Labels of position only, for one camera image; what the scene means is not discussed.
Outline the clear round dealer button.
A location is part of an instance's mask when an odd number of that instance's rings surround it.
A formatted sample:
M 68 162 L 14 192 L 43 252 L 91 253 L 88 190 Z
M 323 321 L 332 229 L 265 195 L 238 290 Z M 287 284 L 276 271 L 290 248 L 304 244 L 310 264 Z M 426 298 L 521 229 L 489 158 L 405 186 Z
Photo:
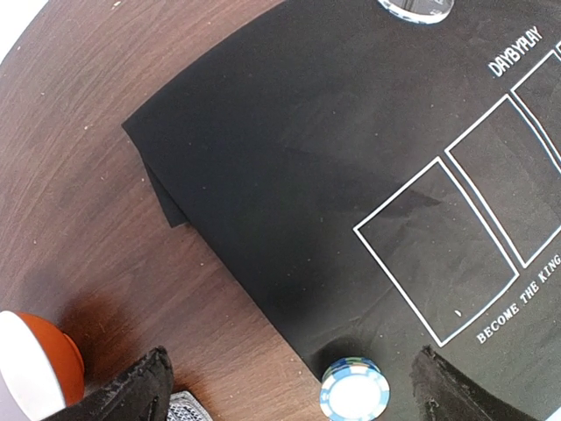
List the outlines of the clear round dealer button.
M 378 0 L 390 14 L 418 25 L 434 25 L 446 19 L 454 0 Z

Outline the blue white chip stack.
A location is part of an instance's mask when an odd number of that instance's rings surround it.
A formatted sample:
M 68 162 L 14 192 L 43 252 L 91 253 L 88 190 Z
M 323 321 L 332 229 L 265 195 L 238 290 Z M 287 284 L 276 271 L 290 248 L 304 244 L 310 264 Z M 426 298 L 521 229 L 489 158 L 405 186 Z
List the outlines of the blue white chip stack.
M 319 404 L 329 420 L 375 420 L 387 408 L 390 387 L 365 357 L 344 357 L 323 373 Z

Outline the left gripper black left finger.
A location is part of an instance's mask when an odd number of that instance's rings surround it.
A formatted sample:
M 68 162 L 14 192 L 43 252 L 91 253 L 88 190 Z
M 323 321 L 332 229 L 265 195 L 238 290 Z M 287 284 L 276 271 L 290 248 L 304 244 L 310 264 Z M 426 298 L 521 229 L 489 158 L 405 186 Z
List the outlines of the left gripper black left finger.
M 50 416 L 51 421 L 165 420 L 174 386 L 167 350 L 157 346 L 114 380 L 70 407 Z

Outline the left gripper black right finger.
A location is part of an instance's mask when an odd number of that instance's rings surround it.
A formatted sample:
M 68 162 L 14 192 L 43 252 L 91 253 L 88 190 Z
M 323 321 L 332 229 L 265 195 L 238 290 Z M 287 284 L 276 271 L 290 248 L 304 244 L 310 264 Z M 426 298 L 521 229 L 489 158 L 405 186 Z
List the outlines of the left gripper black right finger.
M 431 346 L 411 366 L 413 396 L 421 420 L 522 420 L 533 417 L 489 393 Z

